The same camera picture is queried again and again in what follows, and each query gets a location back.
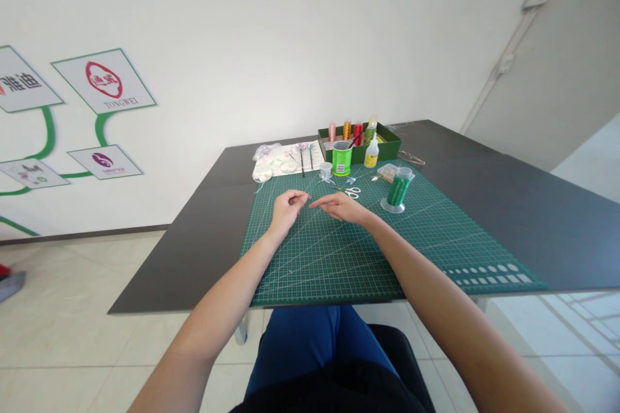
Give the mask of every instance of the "cutting mat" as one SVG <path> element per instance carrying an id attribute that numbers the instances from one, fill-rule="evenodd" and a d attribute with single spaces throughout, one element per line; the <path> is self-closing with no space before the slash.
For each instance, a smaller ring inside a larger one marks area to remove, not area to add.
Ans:
<path id="1" fill-rule="evenodd" d="M 402 160 L 386 163 L 408 166 Z M 467 294 L 498 294 L 546 290 L 548 286 L 450 198 L 417 172 L 405 196 L 405 211 L 391 214 L 380 200 L 390 184 L 354 165 L 358 201 L 378 214 L 436 264 Z M 316 172 L 274 177 L 255 195 L 241 256 L 265 233 L 273 203 L 288 189 L 312 191 L 313 199 L 336 190 L 319 183 Z M 333 178 L 347 187 L 346 178 Z M 345 301 L 402 299 L 404 294 L 373 238 L 362 227 L 341 223 L 320 208 L 304 207 L 261 280 L 251 306 L 301 305 Z"/>

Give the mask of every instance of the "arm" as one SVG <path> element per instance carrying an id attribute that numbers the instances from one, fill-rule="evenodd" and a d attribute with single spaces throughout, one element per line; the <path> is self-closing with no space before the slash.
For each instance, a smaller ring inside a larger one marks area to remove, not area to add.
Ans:
<path id="1" fill-rule="evenodd" d="M 343 193 L 323 197 L 310 208 L 318 206 L 373 236 L 407 300 L 454 364 L 481 412 L 566 412 L 471 299 L 381 218 Z"/>
<path id="2" fill-rule="evenodd" d="M 191 312 L 130 413 L 199 411 L 215 359 L 247 312 L 265 269 L 307 198 L 305 192 L 289 190 L 276 199 L 268 231 Z"/>

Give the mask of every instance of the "scissors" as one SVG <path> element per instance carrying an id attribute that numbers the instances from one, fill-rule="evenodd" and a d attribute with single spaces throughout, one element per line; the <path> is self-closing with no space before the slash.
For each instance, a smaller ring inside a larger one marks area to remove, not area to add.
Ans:
<path id="1" fill-rule="evenodd" d="M 332 186 L 332 187 L 334 189 L 336 189 L 336 190 L 344 192 L 345 194 L 347 194 L 352 199 L 356 199 L 356 198 L 360 197 L 358 194 L 361 193 L 361 189 L 359 189 L 358 187 L 351 187 L 351 188 L 348 188 L 348 189 L 341 189 L 341 188 L 334 187 L 334 186 Z"/>

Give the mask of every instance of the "metal table leg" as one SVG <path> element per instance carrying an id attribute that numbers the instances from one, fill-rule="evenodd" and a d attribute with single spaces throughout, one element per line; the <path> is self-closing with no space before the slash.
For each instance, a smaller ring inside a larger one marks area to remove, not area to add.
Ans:
<path id="1" fill-rule="evenodd" d="M 489 299 L 486 297 L 472 297 L 473 302 L 482 310 L 482 313 L 486 313 L 486 304 Z"/>
<path id="2" fill-rule="evenodd" d="M 243 345 L 247 340 L 247 331 L 245 329 L 245 320 L 242 319 L 237 329 L 234 330 L 234 340 L 237 345 Z"/>

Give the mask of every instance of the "person's left hand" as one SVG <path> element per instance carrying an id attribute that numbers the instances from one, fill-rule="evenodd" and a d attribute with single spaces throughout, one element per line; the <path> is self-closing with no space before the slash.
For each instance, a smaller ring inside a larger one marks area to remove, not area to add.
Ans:
<path id="1" fill-rule="evenodd" d="M 308 197 L 308 194 L 301 190 L 287 190 L 277 197 L 273 205 L 273 219 L 269 231 L 278 238 L 284 239 L 291 226 L 295 224 L 297 215 L 304 207 Z"/>

